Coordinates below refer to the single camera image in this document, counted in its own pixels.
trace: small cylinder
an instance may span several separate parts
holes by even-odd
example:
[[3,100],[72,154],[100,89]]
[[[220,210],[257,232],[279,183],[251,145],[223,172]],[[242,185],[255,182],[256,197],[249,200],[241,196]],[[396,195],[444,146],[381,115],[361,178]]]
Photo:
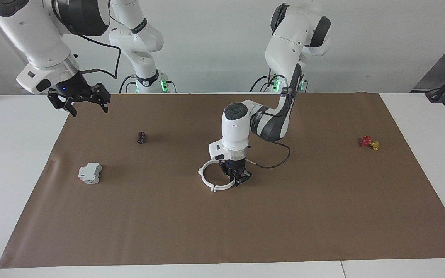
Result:
[[145,144],[145,132],[141,131],[138,133],[136,137],[136,142],[139,144]]

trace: white plastic ring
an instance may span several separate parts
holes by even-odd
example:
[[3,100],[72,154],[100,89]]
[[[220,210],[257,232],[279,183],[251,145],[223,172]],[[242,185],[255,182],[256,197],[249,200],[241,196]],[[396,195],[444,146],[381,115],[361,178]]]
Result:
[[205,179],[204,170],[205,170],[205,168],[207,168],[207,166],[209,166],[211,164],[219,164],[219,161],[218,160],[209,160],[209,161],[205,162],[205,164],[198,169],[198,174],[202,177],[202,181],[205,183],[205,185],[210,187],[212,192],[216,192],[217,190],[226,190],[228,188],[233,187],[234,179],[232,181],[230,181],[227,185],[214,185],[212,183],[209,183]]

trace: white table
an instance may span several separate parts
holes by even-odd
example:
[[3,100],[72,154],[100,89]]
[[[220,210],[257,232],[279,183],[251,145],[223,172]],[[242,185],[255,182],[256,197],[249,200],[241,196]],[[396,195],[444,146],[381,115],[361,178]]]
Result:
[[[445,206],[445,107],[381,95]],[[0,256],[67,118],[44,95],[0,96]],[[439,278],[445,259],[0,269],[0,277]]]

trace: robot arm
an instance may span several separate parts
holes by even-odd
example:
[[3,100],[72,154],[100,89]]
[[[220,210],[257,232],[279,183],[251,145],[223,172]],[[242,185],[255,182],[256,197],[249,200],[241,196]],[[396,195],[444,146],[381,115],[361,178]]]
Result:
[[111,44],[118,46],[132,63],[140,93],[163,93],[168,77],[161,73],[149,53],[164,45],[161,32],[143,16],[138,0],[112,0],[113,11],[122,24],[109,33]]
[[[29,61],[18,75],[18,83],[34,94],[49,90],[48,98],[53,106],[67,110],[73,116],[76,116],[72,106],[74,102],[96,103],[107,112],[110,102],[108,91],[101,83],[95,86],[87,84],[69,47],[61,39],[60,30],[54,22],[57,19],[53,19],[53,11],[57,10],[62,18],[74,19],[70,25],[74,24],[76,32],[85,35],[103,33],[109,24],[109,16],[106,21],[101,16],[107,2],[96,0],[95,5],[86,6],[85,3],[71,0],[59,2],[53,11],[46,10],[45,7],[53,7],[50,3],[55,1],[44,5],[36,0],[0,0],[0,26]],[[95,14],[94,9],[90,12],[90,7],[95,7]],[[89,25],[87,19],[94,18],[99,21]]]
[[209,153],[235,186],[251,177],[251,173],[245,169],[250,131],[270,142],[276,142],[286,135],[293,103],[303,78],[306,64],[304,53],[321,56],[329,48],[328,30],[331,23],[319,12],[319,8],[310,4],[290,7],[286,3],[274,12],[271,22],[273,34],[265,50],[265,60],[277,77],[286,82],[286,86],[280,85],[277,108],[270,109],[246,100],[232,103],[224,109],[222,139],[209,145]]

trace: red toy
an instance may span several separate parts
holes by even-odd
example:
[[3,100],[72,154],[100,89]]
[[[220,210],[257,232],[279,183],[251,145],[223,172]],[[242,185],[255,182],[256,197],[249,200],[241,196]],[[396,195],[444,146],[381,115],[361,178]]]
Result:
[[370,142],[372,141],[372,138],[368,135],[365,135],[362,140],[360,141],[360,146],[362,147],[366,147],[370,144]]

